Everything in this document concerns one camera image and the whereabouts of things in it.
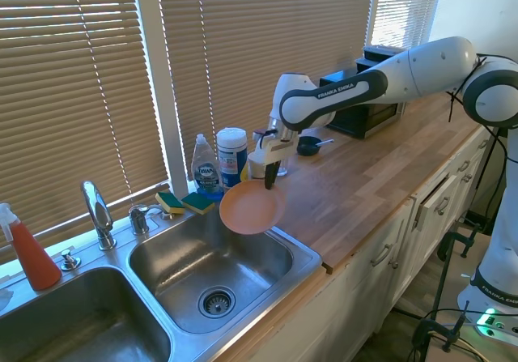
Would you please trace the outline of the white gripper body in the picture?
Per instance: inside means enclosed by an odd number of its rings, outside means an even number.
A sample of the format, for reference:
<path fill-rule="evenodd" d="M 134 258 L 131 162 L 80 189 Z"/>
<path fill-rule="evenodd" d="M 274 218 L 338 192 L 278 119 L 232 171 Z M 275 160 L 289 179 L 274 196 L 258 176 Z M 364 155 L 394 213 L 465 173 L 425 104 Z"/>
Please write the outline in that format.
<path fill-rule="evenodd" d="M 256 145 L 253 160 L 258 164 L 274 164 L 291 157 L 296 153 L 299 136 L 294 134 L 290 139 L 280 139 L 273 135 L 263 137 Z"/>

